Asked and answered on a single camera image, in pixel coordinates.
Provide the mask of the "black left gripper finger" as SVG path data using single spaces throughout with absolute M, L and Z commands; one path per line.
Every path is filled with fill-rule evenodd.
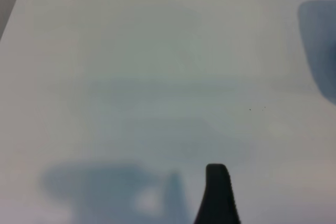
M 240 224 L 229 172 L 223 164 L 206 166 L 203 199 L 195 224 Z

